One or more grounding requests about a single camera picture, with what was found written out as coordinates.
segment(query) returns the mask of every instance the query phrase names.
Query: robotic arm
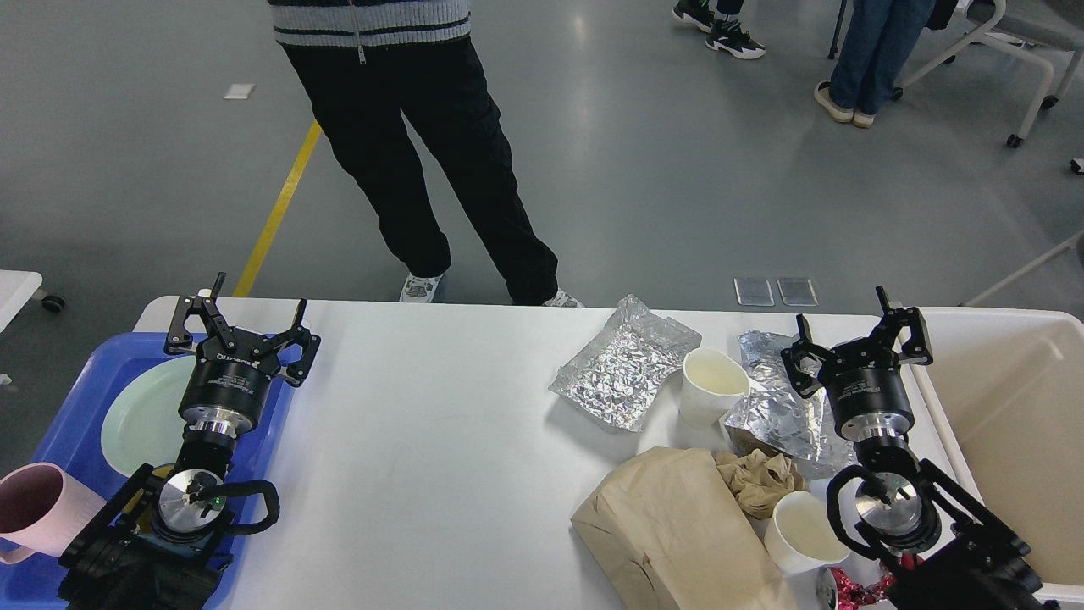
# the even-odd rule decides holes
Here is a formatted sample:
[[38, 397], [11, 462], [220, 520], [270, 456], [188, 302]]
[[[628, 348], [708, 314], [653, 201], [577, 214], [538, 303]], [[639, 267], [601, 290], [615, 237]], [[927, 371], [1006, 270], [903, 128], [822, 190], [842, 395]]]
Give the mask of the robotic arm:
[[[279, 519], [272, 483], [228, 481], [233, 454], [259, 427], [271, 382], [298, 387], [307, 378], [320, 338], [302, 326], [304, 299], [291, 328], [274, 337], [230, 326], [216, 304], [224, 278], [219, 273], [209, 294], [180, 297], [166, 336], [166, 354], [196, 356], [177, 412], [184, 420], [177, 462], [143, 465], [65, 550], [57, 595], [69, 610], [199, 610], [233, 560], [219, 549], [225, 536], [256, 534]], [[192, 316], [207, 330], [194, 348], [184, 328]], [[279, 354], [295, 345], [300, 359], [281, 366]], [[237, 523], [228, 502], [251, 495], [263, 497], [267, 517]]]
[[[886, 596], [900, 610], [1051, 610], [1032, 595], [1042, 586], [1023, 557], [1031, 548], [975, 497], [907, 446], [915, 424], [900, 377], [901, 366], [933, 362], [926, 325], [915, 308], [892, 303], [877, 286], [882, 317], [869, 337], [822, 348], [798, 316], [798, 341], [780, 356], [791, 387], [802, 398], [824, 388], [836, 433], [854, 443], [859, 465], [828, 485], [828, 520], [837, 537], [859, 555], [879, 560], [891, 573]], [[902, 352], [894, 346], [909, 332]], [[806, 373], [816, 368], [815, 374]], [[851, 481], [862, 537], [850, 536], [840, 515], [840, 494]], [[940, 507], [955, 538], [925, 561], [915, 556], [941, 537]]]

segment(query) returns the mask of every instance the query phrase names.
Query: aluminum foil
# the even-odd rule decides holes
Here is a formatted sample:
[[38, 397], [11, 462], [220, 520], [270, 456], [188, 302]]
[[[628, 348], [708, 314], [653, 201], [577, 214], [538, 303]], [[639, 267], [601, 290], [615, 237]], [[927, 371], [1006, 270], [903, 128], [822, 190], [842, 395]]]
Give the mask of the aluminum foil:
[[752, 392], [731, 410], [726, 427], [736, 449], [763, 443], [795, 459], [806, 479], [825, 479], [853, 464], [854, 451], [836, 434], [823, 389], [809, 400], [791, 390], [779, 351], [796, 339], [756, 330], [741, 336], [741, 365]]
[[602, 333], [557, 371], [550, 391], [609, 431], [640, 432], [659, 387], [699, 346], [700, 334], [651, 314], [630, 294]]

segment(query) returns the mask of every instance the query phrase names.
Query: paper cup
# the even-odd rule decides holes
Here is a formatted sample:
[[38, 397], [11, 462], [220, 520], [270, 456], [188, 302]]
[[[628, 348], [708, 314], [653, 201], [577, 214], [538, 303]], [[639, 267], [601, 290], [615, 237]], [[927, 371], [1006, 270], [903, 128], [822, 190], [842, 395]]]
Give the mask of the paper cup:
[[787, 576], [839, 563], [851, 554], [828, 524], [828, 507], [809, 492], [791, 492], [775, 505], [764, 548]]
[[105, 501], [55, 464], [30, 464], [0, 480], [0, 537], [20, 548], [0, 550], [0, 563], [35, 553], [60, 557]]
[[697, 348], [682, 364], [678, 413], [693, 428], [708, 428], [749, 395], [749, 376], [741, 365], [710, 348]]

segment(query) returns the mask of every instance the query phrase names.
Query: pink mug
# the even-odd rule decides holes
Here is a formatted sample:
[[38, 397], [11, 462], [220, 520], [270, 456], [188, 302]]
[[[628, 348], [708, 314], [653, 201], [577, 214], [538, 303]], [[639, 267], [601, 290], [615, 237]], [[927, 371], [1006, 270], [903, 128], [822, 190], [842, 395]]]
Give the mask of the pink mug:
[[0, 550], [0, 563], [18, 563], [35, 553], [60, 557], [103, 506], [101, 496], [55, 464], [15, 470], [0, 480], [0, 538], [22, 546]]

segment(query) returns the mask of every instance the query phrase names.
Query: mug handle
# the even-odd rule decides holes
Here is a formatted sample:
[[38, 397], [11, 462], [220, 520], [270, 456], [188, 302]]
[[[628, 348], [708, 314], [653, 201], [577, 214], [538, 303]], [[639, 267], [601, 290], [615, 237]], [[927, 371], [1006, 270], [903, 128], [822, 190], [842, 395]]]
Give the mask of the mug handle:
[[35, 553], [38, 551], [25, 546], [21, 546], [15, 550], [0, 550], [0, 563], [3, 563], [4, 566], [14, 566], [15, 563], [30, 557]]

